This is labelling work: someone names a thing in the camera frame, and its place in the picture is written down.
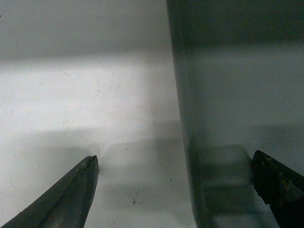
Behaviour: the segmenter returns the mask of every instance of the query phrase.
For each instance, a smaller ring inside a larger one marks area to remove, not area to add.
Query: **white surface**
[[[164,0],[0,5],[0,226],[87,155],[86,228],[195,227]]]

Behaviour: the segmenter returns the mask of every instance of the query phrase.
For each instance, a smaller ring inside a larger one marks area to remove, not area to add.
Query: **white wall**
[[[195,227],[165,1],[5,0],[0,15],[0,226],[97,154],[85,227]]]

